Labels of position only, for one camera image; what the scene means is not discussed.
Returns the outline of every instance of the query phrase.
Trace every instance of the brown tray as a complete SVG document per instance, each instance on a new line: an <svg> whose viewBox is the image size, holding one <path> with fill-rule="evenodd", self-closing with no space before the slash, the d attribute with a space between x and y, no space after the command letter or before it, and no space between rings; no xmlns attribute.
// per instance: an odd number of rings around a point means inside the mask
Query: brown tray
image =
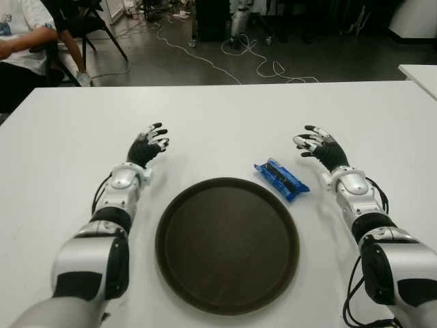
<svg viewBox="0 0 437 328"><path fill-rule="evenodd" d="M296 226L269 191L235 178L200 182L179 194L156 233L156 257L183 300L215 314L264 307L293 278Z"/></svg>

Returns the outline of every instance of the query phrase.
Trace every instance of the black cable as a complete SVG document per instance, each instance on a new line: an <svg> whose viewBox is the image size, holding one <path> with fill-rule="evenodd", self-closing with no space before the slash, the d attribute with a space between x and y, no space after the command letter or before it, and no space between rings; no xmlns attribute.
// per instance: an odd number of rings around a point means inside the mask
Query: black cable
<svg viewBox="0 0 437 328"><path fill-rule="evenodd" d="M343 320L344 323L349 327L349 328L383 328L383 327L396 327L395 325L395 321L394 319L384 319L384 320L375 320L372 323L367 323L367 324L363 324L360 323L359 321L357 321L353 315L350 312L350 300L352 299L352 297L355 295L356 291L363 285L364 283L364 277L362 277L360 279L360 281L355 285L355 287L353 287L352 290L350 290L350 288L352 287L352 282L354 280L354 276L355 276L355 271L356 268L358 267L358 264L360 262L361 257L359 256L355 262L354 268L352 269L351 275L350 275L350 279L349 279L349 284L348 284L348 295L346 297L346 300L344 302L343 305ZM351 318L351 320L355 323L352 324L349 322L347 315L349 315L349 317Z"/></svg>
<svg viewBox="0 0 437 328"><path fill-rule="evenodd" d="M389 199L387 197L387 195L385 194L385 192L382 191L382 189L380 188L380 186L378 186L378 184L373 181L371 178L366 177L366 180L370 182L370 184L372 186L374 186L378 192L380 193L380 197L381 197L381 202L382 202L382 208L385 210L385 213L389 213Z"/></svg>
<svg viewBox="0 0 437 328"><path fill-rule="evenodd" d="M104 188L103 188L102 192L100 193L100 195L97 196L99 191L102 189L103 185L106 183L106 181L109 180L109 178L111 176L112 176L112 172L108 175L108 177L106 179L104 179L102 181L102 183L100 183L100 186L98 186L98 188L96 190L96 193L94 194L93 204L91 205L91 215L93 215L94 211L96 210L97 203L98 203L99 199L102 197L102 194L104 192Z"/></svg>
<svg viewBox="0 0 437 328"><path fill-rule="evenodd" d="M348 295L350 295L351 294L351 291L350 291L350 289L351 289L351 287L352 287L352 281L354 280L354 276L355 276L355 271L356 271L356 268L358 267L358 264L360 263L360 260L361 260L361 256L359 256L357 259L356 259L356 262L355 262L355 265L354 265L354 268L352 269L352 273L350 274L350 279L349 279L349 284L348 284ZM352 321L354 321L354 323L356 323L358 326L362 326L362 325L364 325L364 323L360 323L359 321L357 321L354 317L353 317L353 315L352 315L352 313L350 312L350 304L349 304L350 302L345 302L345 305L346 305L346 310L347 310L347 312L348 312L348 314L349 314L349 317L352 319Z"/></svg>

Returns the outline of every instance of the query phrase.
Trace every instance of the blue wrapper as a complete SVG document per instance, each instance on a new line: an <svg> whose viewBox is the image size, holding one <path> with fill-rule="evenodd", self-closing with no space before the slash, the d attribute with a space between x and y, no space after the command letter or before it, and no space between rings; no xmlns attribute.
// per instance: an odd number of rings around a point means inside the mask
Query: blue wrapper
<svg viewBox="0 0 437 328"><path fill-rule="evenodd" d="M263 165L255 164L254 166L289 202L298 194L309 191L305 184L301 183L297 177L274 159L268 159L267 163Z"/></svg>

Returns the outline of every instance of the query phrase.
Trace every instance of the gray floor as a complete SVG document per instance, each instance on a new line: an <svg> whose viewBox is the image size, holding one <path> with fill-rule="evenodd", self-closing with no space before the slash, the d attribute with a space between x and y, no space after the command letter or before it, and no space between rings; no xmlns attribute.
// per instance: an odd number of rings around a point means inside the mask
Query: gray floor
<svg viewBox="0 0 437 328"><path fill-rule="evenodd" d="M162 27L160 35L168 38L170 43L209 59L216 66L228 70L243 84L286 81L279 77L259 77L256 67L262 61L260 58L250 53L241 57L224 55L219 42L204 42L199 43L195 49L188 48L187 41L191 36L189 22L172 19L170 23L165 18L159 24ZM171 48L164 41L158 40L156 32L159 29L158 25L121 18L113 30L116 35L122 35L118 39L129 57L130 70L126 74L95 79L95 85L235 83L210 64L189 57L182 50ZM264 74L272 74L272 61L277 60L287 69L287 76L313 76L320 82L402 80L405 76L397 69L400 64L437 64L435 47L399 45L388 36L318 36L313 44L304 44L300 33L295 31L287 44L281 44L276 39L271 46L267 46L263 41L265 35L258 28L251 27L247 33L252 39L259 40L254 50L269 59L262 68ZM97 52L90 48L87 51L88 69L93 76L126 71L127 66L121 55L110 40L101 40L104 37L102 33L94 35L92 38Z"/></svg>

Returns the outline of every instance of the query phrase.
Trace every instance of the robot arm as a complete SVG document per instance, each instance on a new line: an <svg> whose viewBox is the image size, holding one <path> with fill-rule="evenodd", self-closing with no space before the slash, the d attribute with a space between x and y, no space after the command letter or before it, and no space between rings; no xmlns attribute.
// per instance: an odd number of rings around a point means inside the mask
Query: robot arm
<svg viewBox="0 0 437 328"><path fill-rule="evenodd" d="M169 145L161 123L141 133L127 161L115 167L91 221L57 254L52 269L53 297L28 309L12 328L97 328L111 299L129 283L128 235L140 191L150 181L146 164Z"/></svg>
<svg viewBox="0 0 437 328"><path fill-rule="evenodd" d="M329 171L326 188L335 193L343 217L361 253L365 289L389 307L403 328L437 325L437 254L399 229L376 198L363 171L350 167L341 146L327 132L306 126L311 134L294 138L303 157L317 158ZM375 323L350 327L385 327Z"/></svg>

